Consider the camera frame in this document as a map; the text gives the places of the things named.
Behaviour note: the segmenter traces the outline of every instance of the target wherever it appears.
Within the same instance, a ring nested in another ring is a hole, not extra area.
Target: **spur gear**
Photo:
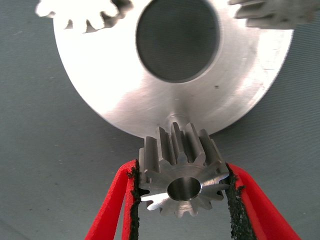
[[[111,0],[40,0],[35,13],[54,18],[54,23],[61,29],[71,21],[76,32],[85,33],[88,22],[95,30],[102,29],[105,27],[103,17],[115,17],[119,10]]]
[[[229,4],[241,4],[235,18],[261,29],[294,29],[310,23],[320,10],[320,0],[229,0]]]
[[[222,190],[229,187],[223,183],[229,170],[215,143],[191,123],[181,131],[174,122],[171,133],[159,127],[157,139],[147,136],[139,165],[139,187],[149,191],[141,200],[148,210],[160,209],[161,215],[196,216],[199,208],[210,210],[212,200],[221,201]]]

